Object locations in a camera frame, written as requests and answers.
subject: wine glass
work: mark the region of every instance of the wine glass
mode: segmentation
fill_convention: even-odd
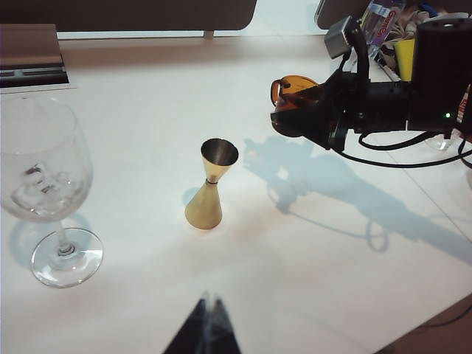
[[[2,98],[1,205],[17,218],[55,223],[31,256],[43,284],[78,285],[100,266],[98,237],[61,224],[86,199],[91,182],[89,152],[70,107],[43,97]]]

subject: jigger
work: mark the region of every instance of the jigger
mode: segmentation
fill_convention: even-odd
[[[185,208],[188,222],[199,229],[212,229],[221,222],[218,181],[237,161],[237,148],[224,139],[206,140],[201,146],[206,180]]]

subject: wire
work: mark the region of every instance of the wire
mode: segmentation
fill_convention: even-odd
[[[350,56],[351,56],[351,50],[347,53],[344,53],[344,55],[342,56],[342,61],[341,61],[341,64],[339,64],[339,67],[338,67],[338,70],[342,70],[342,68],[344,67],[345,63],[349,60]]]
[[[462,151],[464,149],[464,146],[465,146],[465,139],[462,140],[462,142],[459,146],[460,151]],[[459,160],[459,159],[462,159],[462,161],[464,161],[463,160],[464,157],[472,155],[472,150],[469,150],[465,153],[461,153],[459,155],[450,157],[448,159],[432,161],[432,162],[423,162],[421,164],[387,164],[386,162],[377,162],[377,161],[370,161],[370,160],[360,159],[358,157],[347,155],[346,153],[343,153],[342,151],[338,151],[338,150],[334,150],[334,151],[337,154],[341,155],[342,157],[344,157],[346,159],[349,159],[349,160],[353,160],[355,162],[360,162],[362,164],[371,164],[371,165],[380,166],[380,167],[391,167],[391,168],[419,168],[419,167],[437,166],[437,165],[440,165],[440,164],[447,164],[449,162],[456,161],[456,160]]]
[[[465,136],[465,137],[464,137],[464,140],[467,140],[468,137],[470,137],[470,135],[469,135],[469,136]],[[461,145],[459,146],[459,148],[457,149],[457,152],[458,152],[459,154],[462,154],[462,150],[464,150],[464,145],[463,145],[463,144],[461,144]],[[465,166],[467,166],[467,167],[469,167],[470,169],[472,169],[472,163],[470,163],[469,161],[465,161],[464,158],[461,158],[461,161],[462,161],[462,163],[463,163]]]
[[[426,139],[432,138],[433,136],[436,136],[441,133],[434,133],[431,131],[426,131],[425,133],[421,133],[420,135],[416,136],[415,138],[412,138],[410,140],[406,140],[405,142],[399,142],[397,144],[393,145],[371,145],[368,144],[364,141],[364,139],[369,135],[370,133],[363,133],[359,137],[359,144],[364,146],[365,148],[371,149],[371,150],[379,150],[379,151],[390,151],[390,150],[397,150],[401,148],[406,148],[408,146],[415,145],[419,142],[424,142]]]
[[[434,323],[434,324],[422,324],[418,328],[433,328],[433,327],[442,327],[442,326],[447,326],[450,325],[451,323],[455,321],[459,321],[462,317],[467,315],[470,311],[472,310],[472,305],[469,306],[464,312],[462,312],[460,315],[454,317],[453,319],[449,319],[446,322],[440,322],[440,323]]]

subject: glass base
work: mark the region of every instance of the glass base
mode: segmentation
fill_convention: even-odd
[[[433,136],[432,138],[426,139],[425,143],[428,144],[431,148],[436,150],[447,150],[451,144],[456,140],[460,135],[460,132],[457,129],[453,129],[450,139],[445,139],[444,135],[439,134]]]
[[[31,256],[31,269],[45,285],[70,288],[85,282],[100,267],[103,246],[100,239],[85,229],[64,229],[73,251],[61,254],[56,232],[47,235]]]

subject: table surface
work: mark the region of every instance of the table surface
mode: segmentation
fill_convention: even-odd
[[[272,129],[272,80],[332,72],[321,36],[60,47],[76,88],[35,94],[69,104],[83,128],[94,183],[64,223],[97,233],[104,260],[82,285],[48,288],[28,261],[52,226],[2,211],[3,353],[161,353],[204,292],[222,297],[244,353],[373,353],[472,291],[471,170],[357,164]],[[219,184],[221,224],[203,231],[184,208],[212,137],[240,158]],[[454,153],[365,150],[353,133],[347,152]]]

